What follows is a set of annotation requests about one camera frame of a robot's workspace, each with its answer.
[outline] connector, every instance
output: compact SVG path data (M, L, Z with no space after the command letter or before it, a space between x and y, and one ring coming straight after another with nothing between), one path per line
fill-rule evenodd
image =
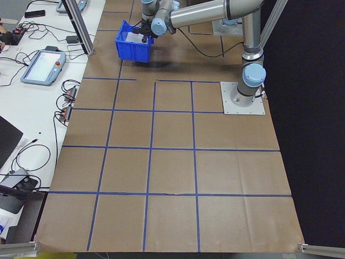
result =
M58 47L55 47L55 46L47 46L45 47L45 50L48 50L48 51L55 51L55 52L59 52L59 48Z
M64 95L65 101L68 101L70 103L75 101L76 95L77 95L77 88L76 87L72 87L71 89L68 89L66 94Z
M67 43L79 43L78 36L67 36L66 41Z
M63 122L68 122L70 120L72 114L73 107L68 105L67 107L63 108L62 114L60 115L59 120Z

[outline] brown paper floor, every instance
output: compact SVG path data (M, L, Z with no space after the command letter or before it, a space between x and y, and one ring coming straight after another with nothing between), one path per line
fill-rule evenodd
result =
M294 252L303 242L268 108L224 115L219 81L238 81L241 47L201 56L178 32L149 64L121 61L123 19L107 1L36 240L42 251ZM241 38L183 28L208 54Z

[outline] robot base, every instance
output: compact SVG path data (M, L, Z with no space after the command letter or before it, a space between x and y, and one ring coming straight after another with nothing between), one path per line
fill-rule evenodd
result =
M234 104L230 99L232 89L237 87L238 82L220 82L220 89L222 90L222 100L224 114L233 115L266 115L263 100L261 97L255 98L254 102L249 107L240 107Z

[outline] metal base plate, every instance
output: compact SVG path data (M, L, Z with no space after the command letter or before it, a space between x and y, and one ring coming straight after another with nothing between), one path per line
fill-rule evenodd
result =
M235 25L224 25L222 20L216 20L212 22L214 35L236 35L242 36L242 20L238 20Z
M238 82L220 82L220 89L222 90L222 100L224 114L235 115L266 115L263 100L261 97L255 98L253 104L249 107L239 107L230 99L232 89L237 87Z

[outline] blue plastic bin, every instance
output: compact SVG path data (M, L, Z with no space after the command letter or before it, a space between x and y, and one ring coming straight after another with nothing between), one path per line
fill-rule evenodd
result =
M149 36L148 43L127 42L126 38L128 33L133 32L132 27L126 21L123 21L120 31L115 38L119 58L147 63L150 61L151 45L154 43L154 39Z

